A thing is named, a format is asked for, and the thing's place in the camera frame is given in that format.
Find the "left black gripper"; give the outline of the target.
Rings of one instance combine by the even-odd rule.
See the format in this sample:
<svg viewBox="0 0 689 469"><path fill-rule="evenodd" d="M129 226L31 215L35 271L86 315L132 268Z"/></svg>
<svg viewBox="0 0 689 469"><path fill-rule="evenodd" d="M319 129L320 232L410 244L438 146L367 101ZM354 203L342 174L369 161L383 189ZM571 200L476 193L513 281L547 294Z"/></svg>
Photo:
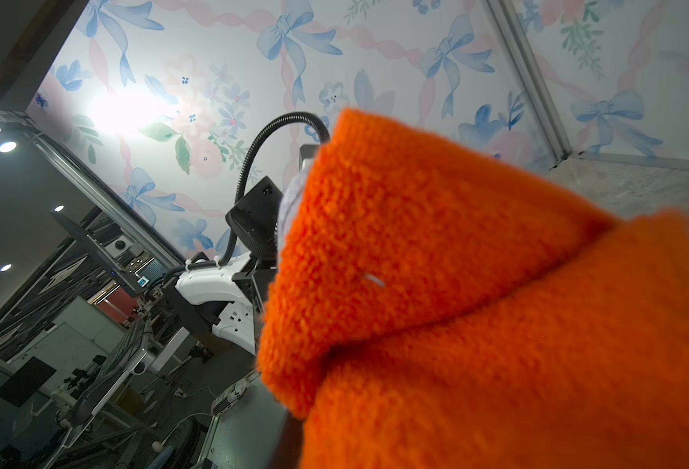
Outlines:
<svg viewBox="0 0 689 469"><path fill-rule="evenodd" d="M283 193L264 177L225 216L231 232L252 256L272 261L277 256L277 221Z"/></svg>

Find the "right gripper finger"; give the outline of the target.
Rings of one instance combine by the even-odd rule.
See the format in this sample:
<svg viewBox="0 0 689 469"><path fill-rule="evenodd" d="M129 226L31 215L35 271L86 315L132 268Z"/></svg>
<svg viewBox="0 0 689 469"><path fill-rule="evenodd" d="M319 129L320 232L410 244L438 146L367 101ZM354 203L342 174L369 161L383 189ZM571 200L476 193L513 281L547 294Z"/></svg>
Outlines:
<svg viewBox="0 0 689 469"><path fill-rule="evenodd" d="M267 461L266 469L298 469L303 453L303 422L285 413L284 424Z"/></svg>

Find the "orange microfiber cloth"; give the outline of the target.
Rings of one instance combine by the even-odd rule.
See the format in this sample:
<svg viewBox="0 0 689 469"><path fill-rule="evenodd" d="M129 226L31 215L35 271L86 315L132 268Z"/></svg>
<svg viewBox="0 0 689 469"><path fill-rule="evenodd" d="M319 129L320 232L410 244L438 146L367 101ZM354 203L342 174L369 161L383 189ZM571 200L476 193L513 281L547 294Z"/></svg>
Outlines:
<svg viewBox="0 0 689 469"><path fill-rule="evenodd" d="M258 352L303 468L689 468L689 216L344 111Z"/></svg>

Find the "purple eyeglass case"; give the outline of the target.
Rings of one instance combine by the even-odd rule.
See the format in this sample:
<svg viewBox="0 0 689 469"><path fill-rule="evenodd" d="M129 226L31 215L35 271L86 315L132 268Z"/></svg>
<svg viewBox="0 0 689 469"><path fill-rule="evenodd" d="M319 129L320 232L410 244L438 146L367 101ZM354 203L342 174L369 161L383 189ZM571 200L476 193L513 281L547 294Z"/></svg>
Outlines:
<svg viewBox="0 0 689 469"><path fill-rule="evenodd" d="M311 166L303 168L291 181L290 185L283 193L282 201L278 210L277 227L276 227L276 245L277 252L281 254L286 238L295 222L299 213L301 203L303 202L303 194L305 193L305 186Z"/></svg>

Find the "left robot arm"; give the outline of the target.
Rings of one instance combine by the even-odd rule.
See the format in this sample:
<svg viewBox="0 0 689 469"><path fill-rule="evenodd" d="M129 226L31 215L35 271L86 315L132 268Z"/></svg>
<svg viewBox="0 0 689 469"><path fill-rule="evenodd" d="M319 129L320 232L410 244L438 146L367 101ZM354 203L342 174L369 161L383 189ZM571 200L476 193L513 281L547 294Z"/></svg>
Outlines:
<svg viewBox="0 0 689 469"><path fill-rule="evenodd" d="M164 295L182 326L258 353L260 316L277 272L277 219L282 191L265 177L228 214L230 232L248 251L224 266L197 261L165 277Z"/></svg>

